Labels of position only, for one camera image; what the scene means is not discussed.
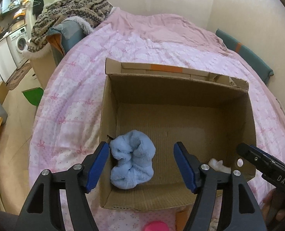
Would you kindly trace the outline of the person's right hand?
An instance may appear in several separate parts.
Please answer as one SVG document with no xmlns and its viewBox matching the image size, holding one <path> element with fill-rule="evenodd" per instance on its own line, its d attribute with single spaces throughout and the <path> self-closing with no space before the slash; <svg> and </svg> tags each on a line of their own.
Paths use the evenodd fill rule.
<svg viewBox="0 0 285 231">
<path fill-rule="evenodd" d="M 274 188 L 263 200 L 262 215 L 266 225 L 273 221 L 280 222 L 285 218 L 285 209 L 281 209 L 285 193 Z"/>
</svg>

